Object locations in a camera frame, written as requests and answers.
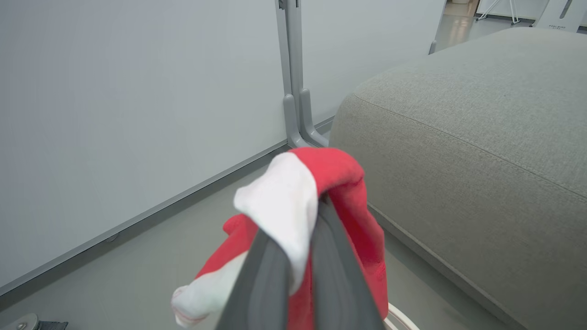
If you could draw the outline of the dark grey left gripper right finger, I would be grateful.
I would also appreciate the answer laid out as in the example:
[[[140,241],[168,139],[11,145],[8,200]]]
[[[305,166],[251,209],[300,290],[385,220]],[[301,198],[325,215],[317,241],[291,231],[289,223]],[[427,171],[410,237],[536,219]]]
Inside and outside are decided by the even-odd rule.
[[[317,330],[383,330],[375,300],[331,200],[319,200],[311,241]]]

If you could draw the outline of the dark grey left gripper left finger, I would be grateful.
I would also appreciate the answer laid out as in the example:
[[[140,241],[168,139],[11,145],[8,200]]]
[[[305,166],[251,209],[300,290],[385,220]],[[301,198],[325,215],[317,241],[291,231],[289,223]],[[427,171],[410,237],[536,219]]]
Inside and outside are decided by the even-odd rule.
[[[255,235],[217,330],[285,330],[291,266],[281,247],[262,229]]]

